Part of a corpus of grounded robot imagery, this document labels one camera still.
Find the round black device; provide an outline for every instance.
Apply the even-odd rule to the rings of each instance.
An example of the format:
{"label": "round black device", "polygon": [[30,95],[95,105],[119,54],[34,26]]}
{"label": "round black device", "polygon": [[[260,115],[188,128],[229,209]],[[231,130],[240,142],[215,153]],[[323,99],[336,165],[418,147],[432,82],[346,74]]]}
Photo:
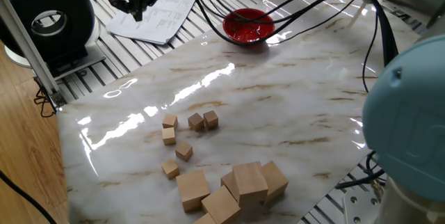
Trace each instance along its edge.
{"label": "round black device", "polygon": [[[10,2],[44,61],[51,62],[85,49],[85,43],[91,36],[95,23],[90,0],[10,0]],[[39,23],[40,19],[49,15],[53,15],[52,25]],[[0,39],[10,50],[23,56],[1,19]]]}

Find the cable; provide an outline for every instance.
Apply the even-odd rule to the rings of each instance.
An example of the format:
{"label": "cable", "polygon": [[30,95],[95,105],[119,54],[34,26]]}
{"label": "cable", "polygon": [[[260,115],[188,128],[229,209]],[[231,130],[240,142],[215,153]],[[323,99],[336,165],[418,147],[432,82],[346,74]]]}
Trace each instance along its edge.
{"label": "cable", "polygon": [[21,190],[14,182],[12,182],[1,170],[0,170],[0,179],[4,181],[12,190],[16,193],[20,194],[25,200],[31,203],[47,220],[50,224],[57,224],[55,220],[48,214],[47,210],[45,210],[37,201],[35,201],[29,194],[25,191]]}
{"label": "cable", "polygon": [[[280,4],[279,6],[277,6],[276,8],[274,8],[271,11],[267,12],[265,15],[262,15],[262,16],[260,16],[258,18],[254,18],[254,19],[247,19],[247,18],[244,18],[244,17],[242,17],[240,15],[237,15],[236,13],[231,11],[221,0],[216,0],[216,1],[219,4],[221,4],[221,6],[223,6],[225,9],[227,9],[229,12],[231,12],[234,15],[236,15],[237,17],[241,18],[241,19],[229,19],[231,21],[236,21],[236,22],[255,22],[255,23],[258,23],[258,24],[269,24],[270,22],[266,22],[266,23],[265,22],[258,22],[257,20],[261,19],[263,17],[266,17],[267,15],[275,12],[276,10],[280,9],[282,6],[285,6],[287,3],[292,2],[293,0],[287,0],[284,3]],[[377,10],[377,14],[378,14],[379,20],[380,20],[380,29],[381,29],[381,33],[382,33],[382,43],[383,43],[383,57],[384,57],[383,61],[384,61],[384,65],[386,66],[392,59],[394,59],[398,55],[396,41],[395,41],[394,35],[392,33],[391,24],[389,23],[389,20],[387,19],[387,16],[385,15],[385,11],[383,10],[382,6],[379,4],[379,2],[377,0],[370,0],[370,1],[375,6],[375,8]],[[286,18],[276,20],[273,23],[283,22],[286,19],[288,19],[290,22],[293,22],[295,19],[297,19],[299,16],[301,16],[302,14],[304,14],[305,12],[307,12],[309,9],[311,9],[313,7],[314,6],[308,6],[308,7],[306,7],[308,9],[302,9],[302,10],[300,10],[300,11],[298,11],[298,12],[296,12],[296,13],[294,13],[294,14],[286,17]],[[202,6],[200,6],[200,9],[204,13],[204,16],[206,17],[204,9],[202,8]],[[224,19],[227,19],[227,18],[225,18],[224,15],[216,15],[216,16],[223,17]],[[281,30],[282,29],[280,27],[280,29],[277,29],[276,31],[274,31],[274,33],[278,33]],[[227,40],[227,38],[225,38],[222,34],[220,34],[218,32],[217,32],[217,34],[220,37],[222,36],[224,40],[226,40],[226,41],[228,41],[230,43],[233,43],[233,42],[229,41],[230,39]],[[260,39],[258,41],[245,43],[245,44],[239,44],[239,42],[233,43],[233,44],[236,44],[236,45],[254,45],[254,44],[258,43],[258,42],[263,42],[263,41],[264,41],[264,39]]]}
{"label": "cable", "polygon": [[366,53],[366,56],[364,57],[364,62],[363,62],[363,70],[362,70],[362,81],[363,81],[363,86],[364,86],[364,90],[369,93],[368,90],[368,86],[366,85],[366,80],[364,78],[364,71],[366,69],[366,63],[368,62],[368,57],[369,57],[369,53],[371,53],[371,49],[373,48],[374,45],[374,40],[375,37],[377,36],[377,28],[378,28],[378,16],[377,13],[375,14],[375,28],[374,28],[374,35],[373,35],[373,39],[371,41],[371,44],[369,45],[368,51]]}
{"label": "cable", "polygon": [[344,183],[337,184],[335,186],[335,189],[345,189],[345,188],[348,188],[351,186],[358,186],[360,184],[370,184],[373,180],[380,179],[379,177],[384,175],[384,173],[385,173],[384,170],[380,169],[378,172],[374,173],[373,170],[377,167],[377,165],[375,165],[373,168],[371,168],[371,165],[370,165],[370,162],[375,154],[376,154],[376,152],[372,151],[367,155],[367,158],[366,158],[365,173],[368,175],[368,177],[365,177],[365,178],[362,178],[359,180],[355,180],[353,182],[344,182]]}
{"label": "cable", "polygon": [[277,42],[277,43],[271,43],[271,45],[276,45],[276,44],[280,44],[280,43],[286,42],[286,41],[288,41],[288,40],[292,40],[293,38],[295,38],[296,36],[298,36],[298,35],[300,35],[300,34],[302,34],[302,33],[306,33],[306,32],[308,32],[309,30],[315,29],[316,27],[319,27],[319,26],[323,25],[324,23],[330,21],[332,18],[334,18],[334,17],[336,17],[337,15],[339,15],[340,13],[342,13],[345,9],[347,9],[347,7],[349,7],[349,5],[350,5],[352,2],[354,2],[354,0],[349,1],[349,3],[346,4],[346,6],[344,6],[344,8],[342,8],[339,12],[335,13],[333,16],[327,18],[327,19],[324,20],[323,22],[320,22],[320,23],[318,23],[318,24],[315,25],[315,26],[312,26],[312,27],[310,27],[310,28],[308,28],[308,29],[306,29],[306,30],[303,30],[303,31],[301,31],[301,32],[299,32],[299,33],[297,33],[297,34],[295,34],[295,35],[292,35],[290,38],[287,38],[286,40],[282,40],[282,41]]}
{"label": "cable", "polygon": [[204,9],[203,5],[201,4],[200,0],[196,0],[198,6],[200,7],[200,10],[202,11],[202,14],[204,15],[207,23],[209,24],[209,26],[215,31],[216,34],[218,34],[222,39],[234,44],[234,45],[239,45],[239,46],[251,46],[251,45],[255,45],[259,42],[264,42],[267,39],[273,37],[275,34],[279,33],[280,31],[282,31],[284,28],[286,28],[290,23],[292,23],[293,21],[295,21],[296,19],[298,19],[301,15],[303,15],[305,12],[307,12],[308,10],[312,9],[313,7],[317,6],[318,4],[324,2],[325,0],[316,0],[315,2],[313,2],[312,4],[310,4],[309,6],[307,6],[306,8],[303,8],[302,10],[296,12],[295,14],[293,14],[293,17],[291,19],[289,19],[287,22],[285,22],[283,25],[281,25],[278,29],[276,29],[275,31],[273,31],[270,35],[267,35],[264,38],[260,38],[259,40],[255,40],[252,42],[247,42],[247,43],[243,43],[243,42],[237,42],[234,41],[230,38],[227,38],[225,35],[223,35],[220,31],[217,30],[217,28],[213,25],[213,22],[209,19],[209,16],[206,13],[206,10]]}
{"label": "cable", "polygon": [[275,12],[276,10],[280,9],[282,6],[285,6],[286,4],[288,4],[289,2],[291,2],[291,1],[293,1],[293,0],[287,0],[287,1],[285,1],[284,3],[280,4],[278,7],[272,9],[271,11],[265,13],[264,15],[262,15],[262,16],[260,16],[260,17],[254,18],[254,19],[248,19],[248,18],[245,18],[245,17],[243,17],[243,16],[241,16],[241,15],[235,13],[234,11],[230,10],[230,8],[228,8],[228,7],[227,7],[221,0],[216,0],[216,1],[217,1],[223,8],[225,8],[227,11],[229,11],[229,13],[231,13],[231,14],[233,14],[233,15],[235,15],[235,16],[237,16],[237,17],[240,18],[240,19],[229,19],[229,18],[226,18],[226,15],[218,14],[218,13],[215,12],[214,10],[209,9],[209,11],[210,11],[211,13],[213,13],[214,15],[216,15],[216,16],[218,16],[218,17],[221,17],[221,18],[223,18],[223,19],[226,19],[226,20],[229,20],[229,21],[233,21],[233,22],[254,22],[254,23],[258,23],[258,24],[276,24],[276,23],[280,23],[280,22],[285,22],[285,21],[287,21],[287,20],[289,20],[289,19],[294,18],[295,16],[301,16],[303,13],[307,12],[309,9],[313,8],[314,6],[316,6],[316,5],[318,5],[318,4],[322,3],[322,2],[324,2],[324,1],[326,1],[326,0],[321,0],[321,1],[320,1],[320,0],[317,0],[317,1],[315,1],[315,2],[313,3],[313,4],[315,4],[315,5],[313,5],[313,4],[309,5],[308,7],[310,7],[310,8],[307,9],[307,10],[304,10],[304,8],[303,8],[302,10],[300,10],[300,11],[298,11],[298,12],[292,14],[292,15],[289,15],[289,16],[284,17],[284,18],[282,18],[282,19],[277,19],[277,20],[274,20],[274,21],[271,21],[271,22],[263,22],[263,21],[259,21],[259,19],[262,19],[262,18],[267,17],[269,14]]}

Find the metal frame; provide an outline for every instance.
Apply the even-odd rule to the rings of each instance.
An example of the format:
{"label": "metal frame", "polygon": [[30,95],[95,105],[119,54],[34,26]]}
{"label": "metal frame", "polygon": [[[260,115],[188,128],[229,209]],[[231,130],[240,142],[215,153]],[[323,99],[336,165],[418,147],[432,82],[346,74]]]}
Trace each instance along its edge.
{"label": "metal frame", "polygon": [[22,21],[15,12],[9,0],[0,0],[0,18],[3,20],[8,30],[13,35],[15,41],[23,51],[26,59],[33,68],[40,85],[44,87],[54,104],[59,107],[65,104],[60,89],[45,65],[40,53],[35,47],[31,37],[24,28]]}

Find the red bowl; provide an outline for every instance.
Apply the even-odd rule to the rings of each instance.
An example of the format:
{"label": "red bowl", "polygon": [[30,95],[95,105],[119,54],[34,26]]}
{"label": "red bowl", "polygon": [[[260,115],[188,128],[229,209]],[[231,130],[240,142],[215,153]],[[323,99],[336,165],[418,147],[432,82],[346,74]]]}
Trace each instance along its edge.
{"label": "red bowl", "polygon": [[[265,14],[265,12],[253,9],[242,8],[234,11],[236,14],[248,18],[255,19]],[[226,19],[222,22],[224,32],[233,40],[237,42],[249,43],[260,38],[264,38],[270,35],[275,29],[274,24],[258,24],[254,22],[233,22],[229,19],[240,19],[238,16],[230,13],[226,16]],[[271,22],[272,18],[269,16],[263,17],[260,22]]]}

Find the black circular ring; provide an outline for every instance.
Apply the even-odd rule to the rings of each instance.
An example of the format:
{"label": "black circular ring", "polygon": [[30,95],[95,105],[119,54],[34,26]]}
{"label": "black circular ring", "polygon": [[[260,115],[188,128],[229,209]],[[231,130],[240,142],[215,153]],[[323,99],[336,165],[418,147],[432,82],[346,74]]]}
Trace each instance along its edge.
{"label": "black circular ring", "polygon": [[[91,36],[95,15],[90,0],[10,0],[10,2],[44,61],[51,61],[78,50]],[[63,30],[51,36],[33,32],[34,19],[50,10],[60,11],[66,15],[66,25]],[[13,52],[23,56],[1,19],[0,39]]]}

